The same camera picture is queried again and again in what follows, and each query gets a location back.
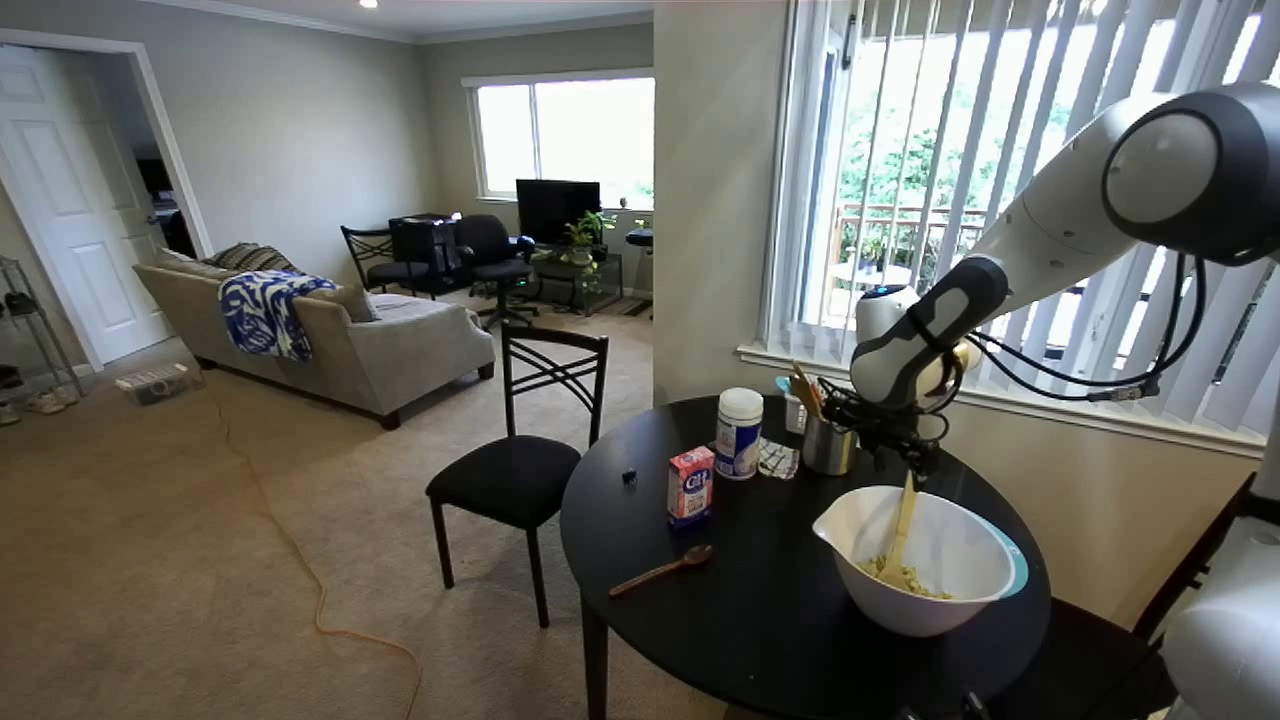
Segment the beige carpet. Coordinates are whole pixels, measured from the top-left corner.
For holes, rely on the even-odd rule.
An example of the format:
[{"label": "beige carpet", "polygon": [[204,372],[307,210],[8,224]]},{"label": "beige carpet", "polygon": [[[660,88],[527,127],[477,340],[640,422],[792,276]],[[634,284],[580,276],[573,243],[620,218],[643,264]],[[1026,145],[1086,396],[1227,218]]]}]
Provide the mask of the beige carpet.
[{"label": "beige carpet", "polygon": [[[646,322],[559,325],[612,335],[607,423],[646,410]],[[229,372],[147,410],[94,384],[0,428],[0,718],[584,718],[557,528],[547,634],[520,534],[450,511],[460,589],[439,589],[421,492],[487,437],[497,379],[378,431]],[[724,703],[612,639],[612,718]]]}]

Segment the throw blanket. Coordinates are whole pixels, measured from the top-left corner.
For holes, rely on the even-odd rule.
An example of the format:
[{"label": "throw blanket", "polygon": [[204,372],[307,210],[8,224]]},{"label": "throw blanket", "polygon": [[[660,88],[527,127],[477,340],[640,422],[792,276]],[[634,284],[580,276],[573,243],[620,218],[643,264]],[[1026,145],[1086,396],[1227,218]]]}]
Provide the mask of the throw blanket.
[{"label": "throw blanket", "polygon": [[222,313],[222,327],[237,348],[252,356],[283,356],[302,363],[311,345],[300,322],[291,315],[291,301],[324,290],[319,276],[302,274],[237,274],[221,284],[217,305]]}]

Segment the vertical blinds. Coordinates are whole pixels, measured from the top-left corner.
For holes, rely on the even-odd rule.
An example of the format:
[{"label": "vertical blinds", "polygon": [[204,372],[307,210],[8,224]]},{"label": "vertical blinds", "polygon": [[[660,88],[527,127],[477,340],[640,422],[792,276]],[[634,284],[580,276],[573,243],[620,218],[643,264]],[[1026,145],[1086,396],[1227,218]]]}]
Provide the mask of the vertical blinds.
[{"label": "vertical blinds", "polygon": [[[875,0],[852,11],[860,43],[844,73],[833,63],[838,5],[796,0],[760,333],[767,353],[824,363],[848,363],[852,353],[854,292],[833,301],[834,274],[854,274],[833,253],[838,210],[854,243],[875,224],[871,191],[852,205],[812,202],[834,196],[834,176],[879,184],[879,218],[895,235],[915,235],[910,281],[928,284],[1101,109],[1137,92],[1270,81],[1280,56],[1280,0]],[[844,116],[852,99],[863,105],[863,127]],[[902,169],[875,164],[888,155],[902,164],[918,131],[935,153],[925,164],[925,196],[906,202]],[[848,142],[860,145],[860,164],[838,155]],[[1137,243],[1075,292],[1001,315],[988,333],[1070,378],[1137,378],[1161,348],[1171,284],[1171,255]],[[1184,310],[1194,305],[1191,284],[1177,290]],[[1262,431],[1280,390],[1280,281],[1270,264],[1209,264],[1202,295],[1209,315],[1191,353],[1137,412]],[[1010,394],[993,363],[969,384]]]}]

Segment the black round table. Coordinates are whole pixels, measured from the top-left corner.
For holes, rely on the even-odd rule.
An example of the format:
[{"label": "black round table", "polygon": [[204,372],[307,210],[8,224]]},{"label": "black round table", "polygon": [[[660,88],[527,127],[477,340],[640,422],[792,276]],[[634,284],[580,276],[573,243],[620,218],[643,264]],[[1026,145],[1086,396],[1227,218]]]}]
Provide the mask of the black round table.
[{"label": "black round table", "polygon": [[672,676],[763,718],[959,718],[1002,691],[1039,651],[1053,594],[1022,520],[955,455],[932,455],[928,492],[946,498],[1026,557],[1026,589],[971,626],[906,639],[844,594],[812,520],[854,483],[901,483],[895,452],[860,452],[844,480],[717,480],[710,566],[626,598],[607,589],[680,557],[667,534],[667,455],[717,437],[717,401],[682,401],[607,431],[573,471],[559,534],[584,598],[589,718],[607,708],[607,630]]}]

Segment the white bowl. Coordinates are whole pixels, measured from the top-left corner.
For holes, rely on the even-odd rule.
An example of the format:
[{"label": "white bowl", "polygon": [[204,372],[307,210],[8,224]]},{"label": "white bowl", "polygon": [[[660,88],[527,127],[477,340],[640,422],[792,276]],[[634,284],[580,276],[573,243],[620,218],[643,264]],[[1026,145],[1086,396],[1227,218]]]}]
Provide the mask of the white bowl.
[{"label": "white bowl", "polygon": [[994,524],[932,492],[915,498],[902,542],[902,568],[910,568],[915,584],[928,594],[906,594],[867,577],[895,504],[901,487],[871,483],[834,498],[812,524],[812,534],[833,547],[852,604],[875,626],[901,638],[938,638],[969,626],[985,604],[1016,598],[1026,584],[1022,553]]}]

